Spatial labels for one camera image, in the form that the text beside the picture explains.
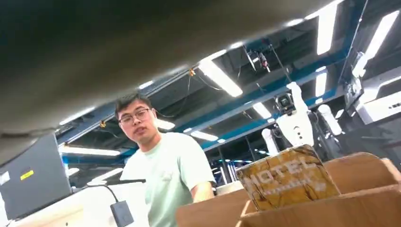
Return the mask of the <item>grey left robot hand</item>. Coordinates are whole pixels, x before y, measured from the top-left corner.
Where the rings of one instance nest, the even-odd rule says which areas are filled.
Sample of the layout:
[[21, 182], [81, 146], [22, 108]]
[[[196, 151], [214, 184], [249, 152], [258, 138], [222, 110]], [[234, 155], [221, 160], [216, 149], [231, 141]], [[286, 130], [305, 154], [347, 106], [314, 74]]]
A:
[[327, 0], [3, 0], [0, 162], [80, 111], [258, 39]]

